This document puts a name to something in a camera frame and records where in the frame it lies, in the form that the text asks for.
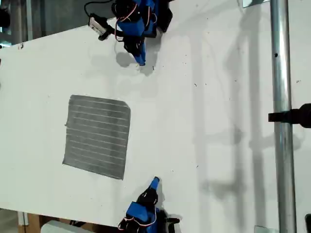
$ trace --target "black cable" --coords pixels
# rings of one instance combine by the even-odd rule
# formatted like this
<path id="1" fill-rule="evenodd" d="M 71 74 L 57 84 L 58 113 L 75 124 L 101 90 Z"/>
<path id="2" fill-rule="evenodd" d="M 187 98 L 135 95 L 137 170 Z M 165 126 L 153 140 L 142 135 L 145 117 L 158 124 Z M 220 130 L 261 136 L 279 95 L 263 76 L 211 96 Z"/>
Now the black cable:
<path id="1" fill-rule="evenodd" d="M 95 4 L 95 3 L 101 3 L 101 4 L 103 4 L 103 3 L 109 3 L 109 2 L 111 2 L 111 1 L 113 1 L 113 0 L 107 0 L 107 1 L 89 1 L 89 2 L 87 2 L 87 3 L 84 5 L 84 11 L 86 12 L 86 15 L 89 17 L 90 15 L 89 15 L 89 13 L 88 13 L 87 10 L 86 10 L 86 6 L 87 6 L 87 5 Z"/>
<path id="2" fill-rule="evenodd" d="M 74 221 L 74 220 L 71 220 L 70 223 L 69 223 L 69 225 L 75 226 L 75 227 L 82 227 L 84 224 L 85 224 L 85 222 L 77 222 L 77 221 Z"/>

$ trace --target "white board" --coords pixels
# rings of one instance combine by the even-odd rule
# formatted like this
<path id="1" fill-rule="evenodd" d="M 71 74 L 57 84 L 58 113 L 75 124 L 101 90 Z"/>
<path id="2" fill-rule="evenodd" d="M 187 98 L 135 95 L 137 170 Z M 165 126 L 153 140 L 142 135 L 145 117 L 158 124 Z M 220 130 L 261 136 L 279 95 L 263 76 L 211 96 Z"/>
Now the white board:
<path id="1" fill-rule="evenodd" d="M 116 226 L 154 176 L 182 233 L 278 229 L 269 4 L 177 0 L 147 65 L 82 27 L 0 50 L 0 208 Z M 310 1 L 290 1 L 293 107 L 310 102 Z M 125 101 L 123 181 L 62 165 L 71 95 Z M 309 140 L 294 126 L 298 232 Z"/>

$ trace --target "gray cloth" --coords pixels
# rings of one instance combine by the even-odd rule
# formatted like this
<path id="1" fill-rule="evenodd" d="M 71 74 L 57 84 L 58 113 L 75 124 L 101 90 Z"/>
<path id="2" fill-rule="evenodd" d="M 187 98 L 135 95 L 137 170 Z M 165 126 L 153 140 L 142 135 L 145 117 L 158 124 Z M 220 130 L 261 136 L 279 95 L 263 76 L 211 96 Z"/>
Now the gray cloth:
<path id="1" fill-rule="evenodd" d="M 130 118 L 123 101 L 71 96 L 63 164 L 123 179 Z"/>

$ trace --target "metal pole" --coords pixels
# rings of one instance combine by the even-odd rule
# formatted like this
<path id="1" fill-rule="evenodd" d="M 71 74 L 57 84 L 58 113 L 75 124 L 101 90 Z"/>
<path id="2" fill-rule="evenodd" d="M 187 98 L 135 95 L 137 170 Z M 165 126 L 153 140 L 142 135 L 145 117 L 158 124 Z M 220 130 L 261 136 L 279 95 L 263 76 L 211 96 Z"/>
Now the metal pole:
<path id="1" fill-rule="evenodd" d="M 288 0 L 270 0 L 274 112 L 292 108 Z M 293 129 L 275 123 L 276 179 L 280 233 L 296 233 Z"/>
<path id="2" fill-rule="evenodd" d="M 33 40 L 32 0 L 26 0 L 28 40 Z"/>

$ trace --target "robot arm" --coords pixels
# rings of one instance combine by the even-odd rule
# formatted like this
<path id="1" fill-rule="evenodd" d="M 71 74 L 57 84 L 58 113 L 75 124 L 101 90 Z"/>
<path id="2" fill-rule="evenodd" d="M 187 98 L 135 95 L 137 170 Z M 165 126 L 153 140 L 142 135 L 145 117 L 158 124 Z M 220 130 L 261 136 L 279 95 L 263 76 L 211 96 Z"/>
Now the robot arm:
<path id="1" fill-rule="evenodd" d="M 124 48 L 131 53 L 137 63 L 145 65 L 146 37 L 155 38 L 156 28 L 164 33 L 172 20 L 173 14 L 169 8 L 171 0 L 115 0 L 111 9 L 116 16 L 115 28 L 112 28 L 104 17 L 88 14 L 89 26 L 100 36 L 101 41 L 114 34 L 118 42 L 124 42 Z"/>
<path id="2" fill-rule="evenodd" d="M 156 207 L 158 195 L 156 189 L 160 179 L 155 177 L 150 186 L 132 202 L 126 216 L 120 222 L 118 229 L 126 233 L 174 233 L 177 218 L 167 218 L 164 210 Z"/>

